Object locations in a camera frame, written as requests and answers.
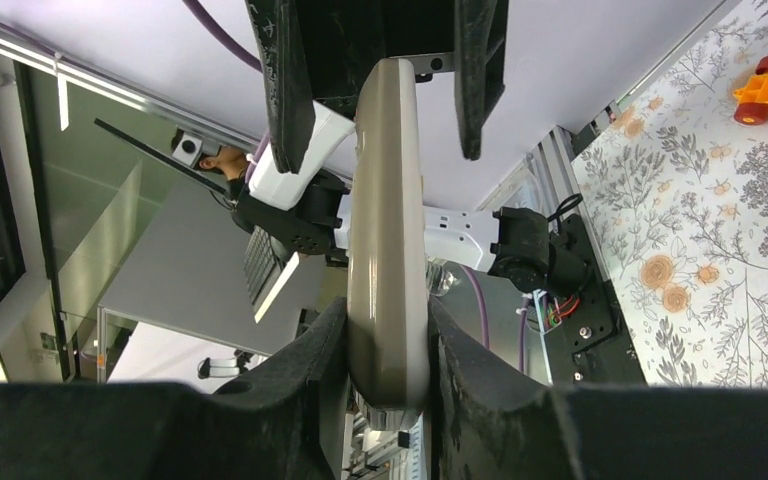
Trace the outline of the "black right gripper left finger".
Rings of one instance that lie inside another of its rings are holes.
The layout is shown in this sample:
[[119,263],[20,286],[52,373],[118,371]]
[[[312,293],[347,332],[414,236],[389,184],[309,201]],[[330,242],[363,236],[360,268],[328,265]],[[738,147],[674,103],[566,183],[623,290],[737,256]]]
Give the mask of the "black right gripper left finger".
[[204,394],[179,383],[0,384],[0,479],[336,479],[346,302]]

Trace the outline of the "beige remote control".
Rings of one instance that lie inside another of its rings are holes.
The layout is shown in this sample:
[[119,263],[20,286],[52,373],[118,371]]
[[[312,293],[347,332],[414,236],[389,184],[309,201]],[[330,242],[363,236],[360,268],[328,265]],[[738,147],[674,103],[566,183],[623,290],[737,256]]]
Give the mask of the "beige remote control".
[[374,430],[403,430],[429,386],[425,213],[413,65],[382,59],[355,116],[351,190],[348,366]]

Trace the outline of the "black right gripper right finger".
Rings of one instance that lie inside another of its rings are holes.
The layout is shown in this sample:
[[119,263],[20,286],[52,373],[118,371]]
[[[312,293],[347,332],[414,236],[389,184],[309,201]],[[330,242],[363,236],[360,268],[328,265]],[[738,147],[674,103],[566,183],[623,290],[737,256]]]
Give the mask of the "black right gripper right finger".
[[432,479],[768,479],[768,390],[546,386],[428,321]]

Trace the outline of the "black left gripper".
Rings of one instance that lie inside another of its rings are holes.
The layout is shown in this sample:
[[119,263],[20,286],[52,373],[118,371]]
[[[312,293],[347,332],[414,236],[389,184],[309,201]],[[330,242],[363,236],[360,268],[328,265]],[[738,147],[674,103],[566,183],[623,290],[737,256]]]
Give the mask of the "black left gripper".
[[409,60],[421,79],[455,70],[462,153],[480,158],[483,126],[505,89],[507,1],[250,0],[246,6],[279,172],[301,171],[313,100],[357,95],[384,58]]

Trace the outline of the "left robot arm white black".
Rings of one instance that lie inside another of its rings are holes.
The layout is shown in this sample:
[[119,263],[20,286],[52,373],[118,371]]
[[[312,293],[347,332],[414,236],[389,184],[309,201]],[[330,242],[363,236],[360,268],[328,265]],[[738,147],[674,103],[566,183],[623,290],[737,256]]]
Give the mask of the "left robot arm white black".
[[[251,178],[233,189],[233,217],[297,252],[345,253],[360,198],[324,166],[347,135],[362,84],[376,67],[407,63],[416,85],[451,68],[462,152],[476,160],[483,126],[504,91],[505,1],[251,1],[265,80],[270,143]],[[564,215],[504,207],[486,214],[427,210],[425,250],[510,280],[520,291],[581,293],[590,257],[574,251]]]

